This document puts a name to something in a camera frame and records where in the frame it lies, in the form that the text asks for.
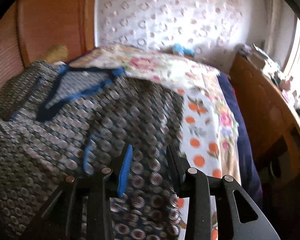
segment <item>wooden panel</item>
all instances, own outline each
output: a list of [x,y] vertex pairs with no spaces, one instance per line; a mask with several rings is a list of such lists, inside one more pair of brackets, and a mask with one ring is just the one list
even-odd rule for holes
[[300,136],[300,118],[296,111],[287,105],[280,90],[260,70],[238,55],[230,76],[256,165],[265,159],[271,160],[269,149],[284,138],[296,176],[300,172],[300,151],[290,133],[296,128]]
[[69,60],[94,44],[94,0],[18,0],[18,30],[25,64],[55,44],[65,44]]
[[0,20],[0,90],[7,80],[24,68],[18,46],[16,15],[17,7],[13,3]]

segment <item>bed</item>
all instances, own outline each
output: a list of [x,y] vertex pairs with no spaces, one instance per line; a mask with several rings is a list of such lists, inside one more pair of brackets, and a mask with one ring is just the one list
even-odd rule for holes
[[[260,180],[252,161],[247,132],[232,87],[223,73],[219,75],[220,72],[213,67],[180,56],[147,52],[118,44],[97,48],[69,62],[68,65],[71,68],[86,68],[87,71],[95,66],[104,69],[123,66],[127,76],[161,84],[183,96],[182,130],[177,135],[181,142],[181,156],[186,157],[191,166],[206,175],[217,178],[226,174],[232,175],[242,183],[251,198],[261,205]],[[212,238],[217,239],[216,207],[214,197],[211,198]],[[172,222],[168,233],[184,239],[189,200],[171,195],[170,203],[172,209],[169,216],[172,217]],[[120,202],[113,202],[114,215],[119,206]],[[12,224],[12,231],[20,234],[29,221],[12,217],[5,223]],[[118,215],[117,219],[118,221],[114,221],[114,228],[120,235],[122,221]]]

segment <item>wooden desk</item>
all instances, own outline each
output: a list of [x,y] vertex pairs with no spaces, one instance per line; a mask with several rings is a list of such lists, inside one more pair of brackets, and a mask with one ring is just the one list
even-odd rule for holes
[[281,91],[249,61],[236,55],[230,70],[256,167],[289,152],[293,177],[300,173],[300,117]]

